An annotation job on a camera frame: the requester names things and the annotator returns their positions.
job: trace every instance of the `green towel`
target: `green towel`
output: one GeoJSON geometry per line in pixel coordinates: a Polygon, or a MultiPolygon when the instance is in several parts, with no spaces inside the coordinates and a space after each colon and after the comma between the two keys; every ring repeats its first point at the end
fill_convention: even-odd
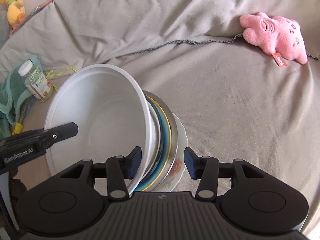
{"type": "MultiPolygon", "coordinates": [[[[36,56],[30,57],[34,65],[41,64],[36,56]]],[[[11,70],[4,83],[0,84],[0,139],[11,135],[9,125],[20,122],[21,105],[32,96],[19,75],[19,67],[11,70]]]]}

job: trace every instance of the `robotic arm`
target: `robotic arm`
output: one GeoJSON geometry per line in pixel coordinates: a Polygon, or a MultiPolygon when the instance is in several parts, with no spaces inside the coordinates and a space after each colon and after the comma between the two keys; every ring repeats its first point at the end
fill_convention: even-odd
{"type": "MultiPolygon", "coordinates": [[[[77,125],[69,123],[0,141],[0,174],[77,132],[77,125]]],[[[135,176],[141,155],[135,147],[127,157],[105,163],[81,160],[27,191],[17,203],[21,239],[306,239],[299,232],[308,215],[305,197],[245,160],[220,163],[188,147],[186,167],[192,179],[200,179],[195,197],[191,192],[129,196],[124,179],[135,176]],[[106,178],[108,196],[94,190],[95,178],[106,178]],[[231,180],[231,189],[222,196],[217,196],[219,178],[231,180]]],[[[8,235],[18,239],[3,197],[0,207],[8,235]]]]}

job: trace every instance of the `white bottle cap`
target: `white bottle cap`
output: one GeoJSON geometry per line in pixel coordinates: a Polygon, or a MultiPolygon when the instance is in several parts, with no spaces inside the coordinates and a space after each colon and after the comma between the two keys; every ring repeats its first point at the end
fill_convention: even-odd
{"type": "Polygon", "coordinates": [[[31,60],[27,60],[20,66],[18,70],[19,75],[22,77],[25,76],[32,67],[33,67],[33,63],[31,62],[31,60]]]}

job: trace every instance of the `pink plush toy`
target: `pink plush toy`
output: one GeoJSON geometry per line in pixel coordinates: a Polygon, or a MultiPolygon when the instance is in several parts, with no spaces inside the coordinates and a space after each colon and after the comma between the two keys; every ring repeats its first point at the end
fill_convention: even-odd
{"type": "Polygon", "coordinates": [[[259,46],[267,55],[279,52],[286,59],[295,59],[300,64],[307,63],[300,25],[296,21],[281,16],[269,18],[260,12],[257,15],[242,15],[240,24],[246,28],[244,39],[259,46]]]}

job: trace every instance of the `yellow plush toy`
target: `yellow plush toy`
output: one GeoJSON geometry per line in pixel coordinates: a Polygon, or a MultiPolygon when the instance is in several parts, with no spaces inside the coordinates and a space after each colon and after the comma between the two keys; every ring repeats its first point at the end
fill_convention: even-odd
{"type": "Polygon", "coordinates": [[[26,14],[22,0],[0,0],[0,4],[8,4],[7,19],[9,24],[14,28],[20,23],[26,14]]]}

